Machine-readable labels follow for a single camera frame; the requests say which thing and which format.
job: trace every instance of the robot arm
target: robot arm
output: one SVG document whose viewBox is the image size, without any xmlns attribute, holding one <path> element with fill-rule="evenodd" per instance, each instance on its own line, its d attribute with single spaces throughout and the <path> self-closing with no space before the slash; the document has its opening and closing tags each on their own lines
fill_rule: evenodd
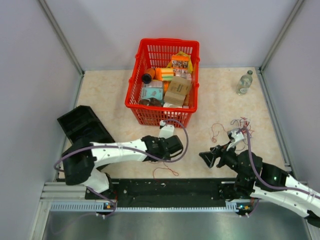
<svg viewBox="0 0 320 240">
<path fill-rule="evenodd" d="M 221 168 L 227 165 L 237 173 L 234 190 L 243 198 L 258 198 L 267 200 L 284 208 L 287 208 L 307 221 L 320 227 L 320 194 L 298 182 L 292 175 L 274 165 L 264 163 L 262 158 L 252 153 L 254 168 L 260 178 L 277 189 L 263 184 L 251 166 L 249 151 L 243 151 L 239 155 L 235 153 L 236 145 L 244 139 L 243 133 L 238 128 L 228 132 L 230 141 L 223 146 L 210 148 L 208 152 L 199 153 L 209 168 L 212 168 L 216 159 L 220 158 L 216 165 Z"/>
<path fill-rule="evenodd" d="M 65 183 L 83 184 L 97 193 L 112 189 L 110 177 L 98 171 L 98 167 L 125 161 L 157 161 L 150 156 L 170 160 L 184 149 L 178 136 L 174 135 L 174 129 L 173 125 L 161 121 L 158 137 L 148 135 L 134 141 L 115 143 L 88 142 L 81 138 L 63 153 L 66 156 L 87 148 L 63 161 Z"/>
</svg>

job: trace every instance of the gray wall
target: gray wall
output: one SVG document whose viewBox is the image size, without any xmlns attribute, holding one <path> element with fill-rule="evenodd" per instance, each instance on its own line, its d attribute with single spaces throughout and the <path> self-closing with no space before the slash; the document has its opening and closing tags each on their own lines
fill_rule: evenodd
<svg viewBox="0 0 320 240">
<path fill-rule="evenodd" d="M 130 68 L 143 38 L 200 42 L 202 67 L 261 66 L 296 0 L 47 0 L 81 66 Z"/>
<path fill-rule="evenodd" d="M 298 177 L 320 191 L 320 1 L 307 0 L 265 77 Z"/>
<path fill-rule="evenodd" d="M 79 75 L 36 0 L 0 7 L 0 239 L 28 238 Z"/>
</svg>

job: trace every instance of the snack package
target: snack package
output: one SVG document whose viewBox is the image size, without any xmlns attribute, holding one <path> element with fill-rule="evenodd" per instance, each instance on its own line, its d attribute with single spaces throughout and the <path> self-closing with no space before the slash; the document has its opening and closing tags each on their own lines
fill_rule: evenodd
<svg viewBox="0 0 320 240">
<path fill-rule="evenodd" d="M 175 73 L 172 68 L 156 68 L 155 78 L 158 81 L 171 81 Z"/>
<path fill-rule="evenodd" d="M 191 58 L 190 58 L 190 55 L 184 53 L 183 51 L 179 51 L 176 55 L 173 55 L 173 56 L 183 56 L 183 57 L 187 57 L 188 58 L 188 63 L 187 63 L 187 67 L 182 67 L 182 68 L 187 68 L 187 71 L 188 73 L 192 73 L 194 68 L 192 66 L 192 62 L 191 62 Z M 169 62 L 169 64 L 166 66 L 167 68 L 174 68 L 172 66 L 172 60 Z"/>
<path fill-rule="evenodd" d="M 164 82 L 163 81 L 157 81 L 157 80 L 152 80 L 148 84 L 144 84 L 144 88 L 163 88 Z"/>
<path fill-rule="evenodd" d="M 163 88 L 157 87 L 143 87 L 141 90 L 141 99 L 151 99 L 155 98 L 161 101 L 164 97 Z"/>
<path fill-rule="evenodd" d="M 177 56 L 173 55 L 171 57 L 171 68 L 173 68 L 173 72 L 175 75 L 180 73 L 181 75 L 185 75 L 188 73 L 188 61 L 189 58 L 187 56 Z"/>
</svg>

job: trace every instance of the cardboard box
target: cardboard box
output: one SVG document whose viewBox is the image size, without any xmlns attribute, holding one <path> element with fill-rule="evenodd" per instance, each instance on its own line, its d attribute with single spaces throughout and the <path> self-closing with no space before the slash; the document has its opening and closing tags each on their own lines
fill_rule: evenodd
<svg viewBox="0 0 320 240">
<path fill-rule="evenodd" d="M 191 89 L 191 81 L 185 78 L 174 76 L 170 82 L 169 88 L 164 95 L 164 102 L 182 106 L 186 95 Z"/>
</svg>

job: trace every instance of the bottle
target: bottle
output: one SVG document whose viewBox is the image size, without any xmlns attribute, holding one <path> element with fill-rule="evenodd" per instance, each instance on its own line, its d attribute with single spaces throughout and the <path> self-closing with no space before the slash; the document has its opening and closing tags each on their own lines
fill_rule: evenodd
<svg viewBox="0 0 320 240">
<path fill-rule="evenodd" d="M 236 93 L 239 95 L 244 95 L 247 93 L 248 89 L 250 88 L 252 84 L 252 71 L 249 70 L 246 75 L 243 75 L 239 82 L 238 85 L 236 86 Z"/>
<path fill-rule="evenodd" d="M 142 75 L 142 82 L 145 84 L 151 83 L 152 79 L 155 78 L 156 71 L 153 68 L 148 68 Z"/>
</svg>

